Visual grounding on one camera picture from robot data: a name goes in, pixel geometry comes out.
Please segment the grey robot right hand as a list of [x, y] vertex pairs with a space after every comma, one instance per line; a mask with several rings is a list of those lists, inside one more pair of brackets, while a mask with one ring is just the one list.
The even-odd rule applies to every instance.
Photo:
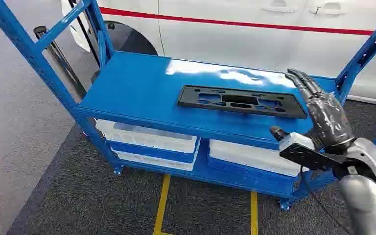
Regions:
[[270, 127], [270, 133], [279, 142], [279, 151], [301, 147], [344, 155], [355, 137], [339, 100], [333, 93], [325, 92], [303, 71], [288, 68], [285, 77], [295, 84], [303, 96], [313, 127], [307, 135], [287, 133], [278, 126]]

